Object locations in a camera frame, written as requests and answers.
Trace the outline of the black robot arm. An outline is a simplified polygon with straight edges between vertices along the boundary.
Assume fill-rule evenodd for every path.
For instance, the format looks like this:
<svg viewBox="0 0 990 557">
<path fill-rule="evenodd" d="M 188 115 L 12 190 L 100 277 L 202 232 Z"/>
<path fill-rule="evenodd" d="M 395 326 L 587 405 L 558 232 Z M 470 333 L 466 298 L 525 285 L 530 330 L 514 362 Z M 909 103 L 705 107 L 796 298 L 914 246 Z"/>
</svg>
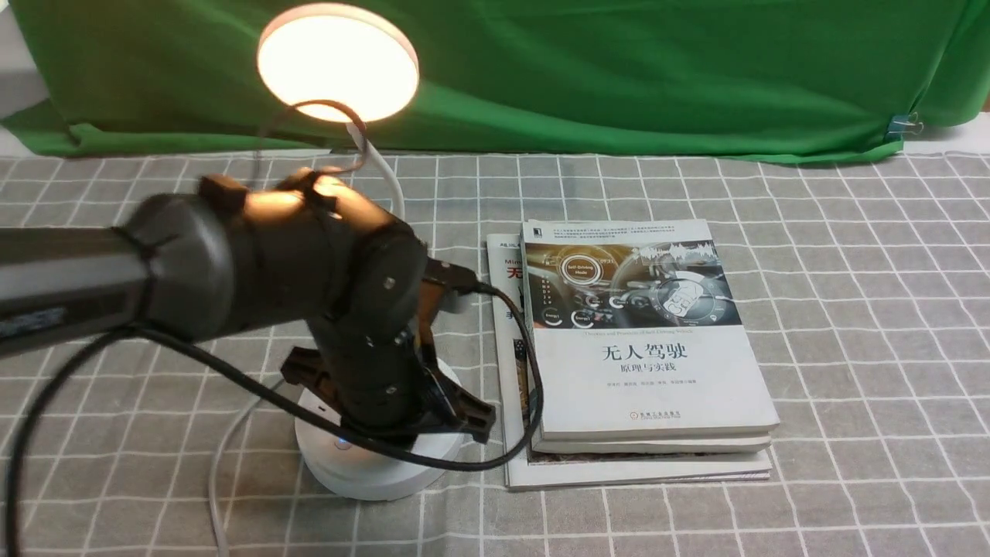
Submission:
<svg viewBox="0 0 990 557">
<path fill-rule="evenodd" d="M 326 174 L 263 191 L 209 174 L 120 227 L 6 227 L 1 264 L 3 356 L 124 326 L 198 344 L 303 321 L 316 348 L 291 353 L 287 381 L 347 428 L 398 443 L 490 436 L 493 406 L 443 376 L 430 331 L 476 276 Z"/>
</svg>

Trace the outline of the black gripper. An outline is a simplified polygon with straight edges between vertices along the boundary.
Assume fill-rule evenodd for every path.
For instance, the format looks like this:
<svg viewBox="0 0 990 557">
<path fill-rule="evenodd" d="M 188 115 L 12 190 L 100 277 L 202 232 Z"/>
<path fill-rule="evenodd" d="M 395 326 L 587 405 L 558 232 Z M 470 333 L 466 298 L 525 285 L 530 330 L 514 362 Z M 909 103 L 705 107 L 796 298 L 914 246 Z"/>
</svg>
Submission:
<svg viewBox="0 0 990 557">
<path fill-rule="evenodd" d="M 309 320 L 316 346 L 293 348 L 282 377 L 315 395 L 318 409 L 333 410 L 349 434 L 388 444 L 460 434 L 484 444 L 495 408 L 441 370 L 432 335 L 436 315 L 481 290 L 473 271 L 427 272 L 416 315 L 383 342 L 359 338 L 342 320 Z"/>
</svg>

